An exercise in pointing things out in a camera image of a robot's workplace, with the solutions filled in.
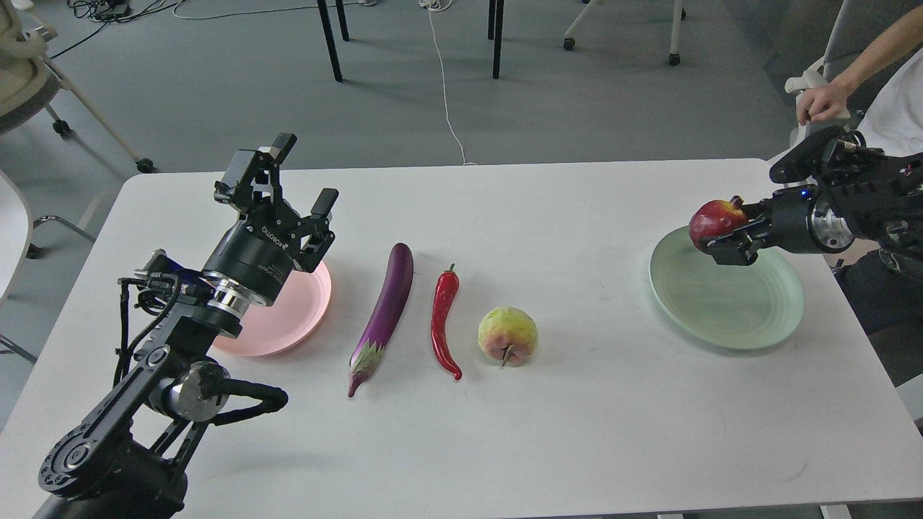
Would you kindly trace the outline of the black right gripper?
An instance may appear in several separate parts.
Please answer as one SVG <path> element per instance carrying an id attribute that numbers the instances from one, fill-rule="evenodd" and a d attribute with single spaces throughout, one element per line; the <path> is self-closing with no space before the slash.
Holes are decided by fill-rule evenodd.
<path id="1" fill-rule="evenodd" d="M 820 254 L 822 243 L 812 228 L 816 190 L 778 190 L 758 203 L 741 205 L 749 224 L 722 236 L 701 239 L 701 250 L 716 264 L 751 266 L 760 249 L 779 247 L 795 254 Z"/>

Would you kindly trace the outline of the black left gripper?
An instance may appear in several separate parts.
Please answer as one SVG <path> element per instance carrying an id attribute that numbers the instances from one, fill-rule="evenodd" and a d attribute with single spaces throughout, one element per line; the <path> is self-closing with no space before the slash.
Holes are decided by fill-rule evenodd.
<path id="1" fill-rule="evenodd" d="M 239 150 L 214 183 L 213 199 L 244 218 L 222 236 L 203 273 L 237 283 L 261 306 L 275 303 L 294 270 L 314 272 L 335 239 L 330 217 L 336 188 L 323 188 L 301 219 L 274 218 L 286 212 L 280 165 L 296 142 L 293 133 L 280 133 L 268 147 Z"/>

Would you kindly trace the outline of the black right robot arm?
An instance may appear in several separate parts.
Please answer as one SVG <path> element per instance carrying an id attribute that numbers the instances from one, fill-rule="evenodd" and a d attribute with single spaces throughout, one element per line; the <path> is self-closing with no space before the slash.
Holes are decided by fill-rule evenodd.
<path id="1" fill-rule="evenodd" d="M 921 155 L 887 156 L 857 131 L 808 135 L 769 171 L 770 198 L 739 197 L 702 207 L 690 239 L 718 264 L 751 265 L 760 249 L 838 254 L 855 240 L 876 242 L 893 270 L 921 264 Z"/>

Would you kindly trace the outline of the person's forearm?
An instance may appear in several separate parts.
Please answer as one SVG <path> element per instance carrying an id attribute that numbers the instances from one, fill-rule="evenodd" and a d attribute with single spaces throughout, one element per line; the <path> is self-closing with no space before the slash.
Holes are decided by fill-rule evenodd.
<path id="1" fill-rule="evenodd" d="M 867 46 L 834 80 L 847 96 L 853 94 L 871 76 L 919 48 L 922 42 L 922 6 L 903 14 Z"/>

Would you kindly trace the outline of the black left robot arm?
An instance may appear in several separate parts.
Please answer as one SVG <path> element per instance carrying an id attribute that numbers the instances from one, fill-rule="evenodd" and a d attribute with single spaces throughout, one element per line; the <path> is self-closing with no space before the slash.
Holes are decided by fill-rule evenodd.
<path id="1" fill-rule="evenodd" d="M 49 451 L 37 482 L 47 500 L 37 518 L 170 518 L 187 494 L 187 465 L 211 426 L 279 411 L 284 390 L 234 380 L 208 351 L 237 338 L 251 306 L 270 308 L 294 270 L 313 272 L 332 246 L 337 190 L 322 190 L 307 216 L 284 200 L 280 166 L 296 144 L 240 150 L 214 200 L 237 211 L 204 267 L 155 251 L 119 279 L 121 318 L 130 289 L 153 316 L 135 338 L 123 329 L 112 390 Z"/>

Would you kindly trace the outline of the person's hand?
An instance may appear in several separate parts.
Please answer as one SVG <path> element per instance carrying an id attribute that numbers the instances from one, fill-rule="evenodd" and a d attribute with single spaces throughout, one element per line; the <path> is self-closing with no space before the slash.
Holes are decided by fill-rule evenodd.
<path id="1" fill-rule="evenodd" d="M 833 120 L 847 109 L 847 101 L 854 91 L 856 85 L 840 80 L 807 89 L 795 103 L 795 120 L 801 127 Z"/>

